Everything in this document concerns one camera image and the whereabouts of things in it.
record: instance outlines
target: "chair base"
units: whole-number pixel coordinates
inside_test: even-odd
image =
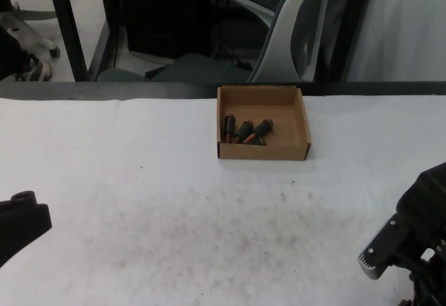
[[[38,44],[45,46],[52,57],[60,57],[59,47],[25,22],[25,20],[50,20],[54,18],[57,18],[54,11],[21,10],[18,3],[15,3],[11,11],[0,13],[0,25],[13,36],[14,33],[22,31]]]

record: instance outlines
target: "table surface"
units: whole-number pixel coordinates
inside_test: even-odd
[[[0,100],[2,196],[53,228],[0,269],[2,305],[391,305],[357,256],[446,160],[446,97],[306,97],[305,162],[218,160],[215,100]]]

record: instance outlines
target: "chair wheel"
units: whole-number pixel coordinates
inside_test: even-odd
[[[54,49],[50,49],[49,53],[51,54],[51,57],[61,57],[61,50],[57,46]]]

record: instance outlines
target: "chair backrest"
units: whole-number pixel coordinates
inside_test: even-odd
[[[281,0],[248,82],[313,81],[328,0]]]

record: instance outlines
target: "black cylindrical object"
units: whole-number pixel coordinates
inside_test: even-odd
[[[248,138],[246,138],[244,143],[254,140],[257,137],[262,137],[264,135],[267,135],[269,132],[271,132],[273,126],[274,123],[272,122],[271,119],[265,119],[260,125],[255,127],[253,133]]]
[[[252,128],[254,124],[250,120],[246,120],[243,122],[242,127],[236,133],[236,140],[234,144],[241,144],[247,137],[249,137],[252,133]]]
[[[224,117],[224,134],[226,136],[226,143],[230,144],[234,130],[236,128],[236,118],[233,114],[227,114]]]
[[[263,140],[260,137],[257,137],[254,140],[251,140],[251,141],[246,142],[244,144],[248,144],[250,146],[266,146],[266,143],[263,142]]]

